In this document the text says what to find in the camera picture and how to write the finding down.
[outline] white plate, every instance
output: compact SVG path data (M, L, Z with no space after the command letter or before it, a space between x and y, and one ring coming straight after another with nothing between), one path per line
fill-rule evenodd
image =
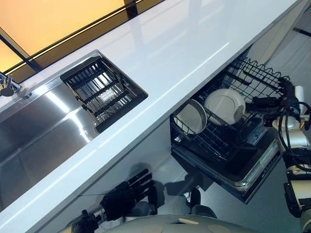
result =
M243 97L232 89L218 89L212 92L206 98L204 106L229 125L237 123L245 113ZM212 116L208 120L216 125L222 125Z
M207 124L207 115L204 108L193 99L189 99L185 104L183 104L183 106L179 108L174 115L176 116L174 117L175 123L185 133L200 133L205 129Z

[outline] dishwasher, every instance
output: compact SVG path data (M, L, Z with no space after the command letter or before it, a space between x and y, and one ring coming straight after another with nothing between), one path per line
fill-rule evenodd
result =
M245 56L235 59L191 99L204 106L215 90L232 89L244 99L245 113L238 122L228 124L204 107L207 124L195 133L175 111L170 116L172 154L248 203L281 158L274 130L263 124L264 110L256 109L252 101L281 97L280 79L289 77Z

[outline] stainless steel sink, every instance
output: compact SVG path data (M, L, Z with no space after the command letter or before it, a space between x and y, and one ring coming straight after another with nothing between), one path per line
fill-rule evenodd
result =
M102 83L96 83L100 77ZM31 95L0 108L0 210L148 96L98 51L46 82L34 87ZM111 90L106 100L103 96ZM78 96L79 91L87 98ZM100 108L94 108L94 100Z
M0 113L0 202L7 207L97 136L58 78Z

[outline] black dish rack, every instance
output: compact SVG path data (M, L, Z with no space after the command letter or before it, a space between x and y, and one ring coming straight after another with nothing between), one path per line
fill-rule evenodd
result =
M108 59L95 56L60 76L101 133L148 97Z
M172 141L190 150L193 149L192 152L201 158L221 161L224 164L230 162L241 148L255 150L254 145L249 143L248 137L258 125L262 124L263 112L253 107L253 97L283 96L282 88L279 86L279 81L282 79L289 80L289 77L281 76L279 72L258 65L256 61L252 62L249 58L235 59L191 98L204 106L206 97L213 91L220 88L233 89L239 92L246 102L246 111L242 119L236 124L229 125L205 108L207 126L201 133L196 134L178 119L176 114L173 114L171 115ZM221 125L211 123L208 120L210 117L218 120Z

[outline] white countertop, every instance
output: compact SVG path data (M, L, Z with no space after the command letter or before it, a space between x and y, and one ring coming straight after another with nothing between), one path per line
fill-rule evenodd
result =
M99 50L149 96L4 209L0 232L37 230L297 2L166 0L26 81Z

